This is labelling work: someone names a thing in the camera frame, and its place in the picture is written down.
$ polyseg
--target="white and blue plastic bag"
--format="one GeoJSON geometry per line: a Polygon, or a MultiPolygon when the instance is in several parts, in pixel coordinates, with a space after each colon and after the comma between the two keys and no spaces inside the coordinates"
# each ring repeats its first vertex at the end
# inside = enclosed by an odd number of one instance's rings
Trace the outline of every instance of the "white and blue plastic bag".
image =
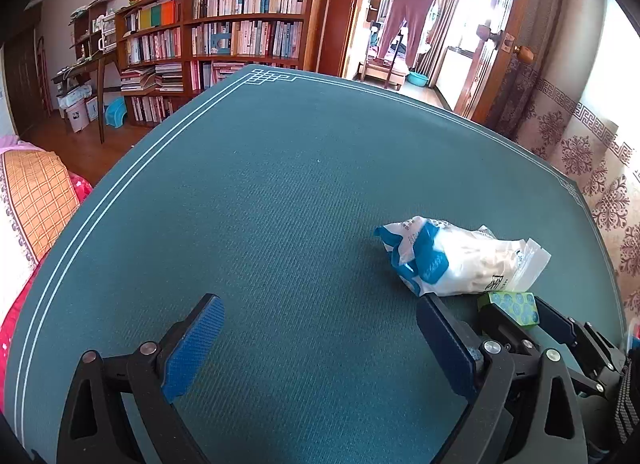
{"type": "Polygon", "coordinates": [[[532,239],[498,240],[482,226],[468,231],[415,216],[376,228],[391,265],[417,296],[524,292],[551,255],[532,239]]]}

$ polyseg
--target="orange book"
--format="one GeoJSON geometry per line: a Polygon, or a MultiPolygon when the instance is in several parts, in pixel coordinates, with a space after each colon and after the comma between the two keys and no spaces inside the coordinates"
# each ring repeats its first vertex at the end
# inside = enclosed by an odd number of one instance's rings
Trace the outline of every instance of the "orange book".
{"type": "Polygon", "coordinates": [[[163,2],[160,5],[160,25],[166,26],[174,23],[174,1],[163,2]]]}

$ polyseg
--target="green tablecloth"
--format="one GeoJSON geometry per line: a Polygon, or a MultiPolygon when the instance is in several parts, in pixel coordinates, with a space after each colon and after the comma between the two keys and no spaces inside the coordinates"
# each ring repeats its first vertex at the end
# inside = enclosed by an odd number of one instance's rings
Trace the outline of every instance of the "green tablecloth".
{"type": "MultiPolygon", "coordinates": [[[[612,267],[574,183],[412,99],[248,66],[140,141],[60,235],[17,325],[6,417],[53,462],[82,352],[128,353],[216,293],[225,326],[176,402],[212,462],[428,462],[464,402],[372,236],[413,215],[532,237],[552,254],[532,291],[620,340],[612,267]]],[[[462,316],[474,302],[448,300],[462,316]]]]}

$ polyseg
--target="white border line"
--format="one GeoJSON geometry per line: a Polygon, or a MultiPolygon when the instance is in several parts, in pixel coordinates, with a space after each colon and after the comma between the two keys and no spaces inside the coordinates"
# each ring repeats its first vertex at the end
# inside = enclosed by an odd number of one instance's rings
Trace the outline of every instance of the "white border line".
{"type": "MultiPolygon", "coordinates": [[[[94,221],[94,224],[89,228],[88,232],[86,233],[86,235],[84,236],[84,238],[82,239],[82,241],[80,242],[80,244],[78,245],[78,247],[76,248],[74,253],[72,254],[71,259],[66,264],[65,269],[63,270],[62,274],[60,275],[60,278],[58,279],[58,283],[56,284],[56,287],[54,288],[54,290],[53,290],[53,292],[51,294],[51,297],[49,298],[49,301],[47,302],[47,305],[46,305],[46,307],[45,307],[45,309],[44,309],[44,311],[42,313],[42,318],[40,319],[40,322],[38,324],[38,328],[36,329],[36,332],[34,334],[32,346],[31,346],[31,350],[30,350],[30,354],[29,354],[29,358],[28,358],[28,363],[26,365],[26,370],[25,370],[25,373],[24,373],[24,383],[23,383],[23,386],[22,386],[22,400],[20,402],[20,439],[22,441],[22,445],[23,446],[24,446],[24,403],[25,403],[25,395],[26,395],[26,388],[27,388],[27,380],[28,380],[28,376],[29,376],[29,370],[30,370],[30,367],[31,367],[31,360],[33,358],[33,353],[34,353],[34,350],[35,350],[35,345],[36,345],[38,336],[40,334],[40,329],[41,329],[41,327],[42,327],[42,325],[44,323],[44,320],[45,320],[45,318],[47,316],[47,313],[49,311],[49,306],[51,305],[51,302],[52,302],[53,298],[55,297],[55,295],[56,295],[56,293],[58,291],[58,288],[60,287],[60,284],[62,283],[62,280],[63,280],[64,276],[66,275],[67,270],[69,269],[70,265],[74,261],[76,255],[78,254],[78,252],[81,249],[82,245],[84,245],[84,242],[86,241],[87,237],[94,230],[95,226],[98,224],[98,222],[100,222],[100,220],[102,219],[104,214],[111,207],[113,202],[120,196],[120,194],[124,191],[124,189],[126,189],[126,187],[129,186],[131,181],[133,181],[133,179],[136,178],[136,176],[140,173],[140,171],[142,171],[142,169],[145,168],[146,165],[148,165],[149,162],[151,162],[151,160],[154,159],[156,157],[156,155],[158,155],[165,148],[165,146],[167,146],[171,141],[173,141],[183,130],[185,130],[189,125],[191,125],[196,119],[198,119],[200,116],[202,116],[205,112],[209,111],[213,106],[218,104],[220,101],[225,99],[226,96],[228,96],[233,91],[235,91],[239,86],[242,86],[242,85],[245,85],[245,84],[261,85],[263,82],[276,82],[276,81],[293,82],[293,81],[297,80],[298,78],[300,78],[301,80],[307,80],[307,81],[310,81],[310,82],[326,83],[328,85],[335,85],[335,86],[340,86],[340,87],[344,87],[344,88],[349,88],[349,89],[352,89],[352,90],[357,90],[357,91],[360,91],[360,92],[365,92],[367,94],[373,94],[375,96],[380,96],[382,98],[390,99],[392,101],[398,101],[398,102],[401,102],[402,104],[409,105],[411,107],[415,107],[415,108],[418,108],[420,110],[428,110],[432,114],[438,115],[439,117],[443,117],[443,118],[445,118],[445,119],[447,119],[449,121],[453,121],[453,122],[455,122],[455,123],[457,123],[459,125],[462,125],[463,127],[471,129],[474,132],[479,133],[482,136],[485,136],[485,137],[491,139],[492,141],[498,143],[499,145],[510,149],[511,151],[515,152],[516,154],[520,155],[521,157],[526,158],[528,161],[532,161],[534,164],[538,165],[540,168],[543,168],[543,170],[545,170],[548,173],[550,173],[551,175],[553,175],[558,180],[558,182],[561,184],[561,186],[564,187],[564,189],[567,190],[567,192],[572,197],[574,197],[575,202],[578,205],[580,205],[580,207],[583,209],[583,211],[588,215],[589,222],[591,223],[592,229],[594,229],[594,232],[596,234],[596,238],[597,238],[598,243],[600,245],[600,250],[602,251],[602,253],[605,256],[608,257],[608,254],[606,252],[606,248],[604,247],[604,245],[602,243],[600,232],[597,231],[597,229],[595,228],[595,224],[593,223],[593,220],[591,219],[591,213],[585,208],[584,201],[579,200],[578,197],[574,194],[574,192],[570,191],[569,188],[567,188],[567,184],[568,183],[565,180],[564,176],[559,171],[557,171],[555,168],[549,167],[549,166],[545,165],[544,163],[540,162],[540,160],[535,158],[535,156],[529,155],[528,152],[525,153],[524,149],[522,149],[521,147],[517,147],[515,144],[510,145],[507,142],[508,141],[507,139],[500,139],[499,137],[496,137],[493,134],[488,133],[488,131],[482,130],[480,125],[475,125],[475,124],[472,125],[471,123],[467,123],[467,122],[465,122],[465,120],[463,120],[463,119],[461,119],[459,117],[453,117],[453,116],[451,116],[449,114],[445,114],[444,112],[440,111],[439,109],[436,109],[436,108],[426,109],[424,105],[420,105],[420,104],[417,104],[417,103],[413,103],[413,102],[407,101],[404,98],[398,98],[397,96],[394,96],[392,94],[385,94],[383,92],[380,92],[379,90],[370,89],[367,86],[357,86],[357,85],[353,85],[353,83],[338,82],[338,81],[334,81],[334,80],[324,80],[322,78],[317,78],[317,77],[313,77],[313,76],[304,76],[304,75],[301,75],[301,74],[293,74],[292,75],[292,74],[285,73],[285,72],[282,72],[282,71],[277,71],[277,70],[254,69],[254,70],[252,70],[252,72],[249,72],[249,73],[245,74],[244,76],[242,76],[242,78],[239,78],[238,80],[230,83],[227,87],[223,88],[222,90],[220,90],[219,92],[214,94],[211,98],[207,99],[207,101],[203,102],[201,105],[199,105],[199,107],[197,107],[191,113],[187,114],[184,118],[182,118],[180,121],[178,121],[171,129],[167,130],[153,145],[151,145],[148,149],[146,149],[146,151],[143,152],[142,155],[140,155],[140,157],[125,171],[125,173],[123,173],[120,176],[120,178],[113,184],[113,186],[111,186],[109,191],[102,197],[102,199],[100,199],[100,202],[94,207],[92,212],[85,219],[85,221],[82,224],[82,226],[80,226],[79,230],[76,232],[76,235],[73,237],[73,239],[71,240],[69,245],[66,247],[65,252],[62,254],[62,256],[60,257],[58,263],[56,264],[56,267],[53,270],[51,276],[49,277],[49,281],[47,282],[47,285],[44,288],[44,290],[42,292],[42,295],[40,296],[40,299],[38,301],[36,309],[35,309],[35,311],[33,313],[33,317],[31,317],[31,322],[30,322],[27,334],[25,336],[24,344],[22,346],[22,353],[20,355],[20,363],[18,364],[17,383],[16,383],[15,397],[14,397],[14,430],[16,430],[16,431],[17,431],[17,411],[18,411],[18,409],[17,409],[18,390],[20,388],[20,373],[21,373],[21,370],[22,370],[22,362],[23,362],[23,359],[24,359],[24,354],[25,354],[25,351],[26,351],[26,346],[27,346],[27,343],[28,343],[28,340],[29,340],[31,329],[33,328],[33,323],[34,323],[36,314],[38,313],[38,310],[39,310],[39,308],[40,308],[40,306],[42,304],[44,296],[45,296],[45,294],[46,294],[46,292],[47,292],[47,290],[49,288],[49,285],[50,285],[51,281],[53,280],[55,274],[57,273],[58,268],[60,267],[60,264],[62,263],[64,257],[66,256],[66,254],[70,250],[72,244],[76,241],[76,239],[78,238],[78,235],[82,232],[84,227],[87,225],[87,223],[89,222],[91,217],[96,213],[98,208],[102,205],[104,200],[107,199],[107,197],[111,194],[111,192],[115,189],[115,187],[118,184],[120,184],[120,182],[124,179],[124,177],[131,170],[133,170],[133,168],[135,168],[135,166],[142,160],[143,157],[145,157],[153,148],[155,148],[171,132],[173,132],[176,128],[178,128],[178,126],[180,126],[180,124],[182,124],[186,119],[191,117],[191,115],[195,114],[202,107],[204,107],[205,105],[209,104],[209,102],[211,102],[212,100],[217,98],[217,96],[219,96],[220,94],[226,92],[218,100],[214,101],[206,109],[204,109],[202,112],[200,112],[196,117],[194,117],[193,119],[188,121],[188,123],[184,127],[182,127],[180,130],[178,130],[174,134],[174,136],[169,138],[166,141],[166,143],[164,143],[153,155],[151,155],[151,157],[149,157],[148,160],[146,160],[145,163],[129,178],[129,180],[117,192],[117,194],[113,197],[113,199],[111,199],[111,201],[108,203],[108,205],[105,207],[105,209],[100,213],[98,218],[94,221]],[[264,75],[271,75],[274,78],[268,78],[267,77],[267,78],[263,78],[263,79],[258,78],[257,80],[253,80],[253,76],[255,74],[258,74],[258,73],[260,73],[263,76],[264,75]]],[[[613,284],[613,288],[616,289],[617,286],[615,284],[614,276],[613,276],[613,274],[611,274],[610,267],[609,267],[609,273],[610,273],[609,276],[611,278],[611,282],[613,284]]],[[[620,311],[619,311],[618,315],[620,317],[620,320],[622,320],[622,316],[620,315],[620,311]]]]}

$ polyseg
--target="desk leg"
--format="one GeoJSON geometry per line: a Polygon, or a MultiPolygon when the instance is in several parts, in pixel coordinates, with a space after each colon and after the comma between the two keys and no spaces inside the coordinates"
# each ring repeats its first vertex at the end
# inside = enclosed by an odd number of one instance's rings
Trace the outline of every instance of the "desk leg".
{"type": "Polygon", "coordinates": [[[104,56],[98,58],[98,128],[100,129],[100,143],[104,143],[104,56]]]}

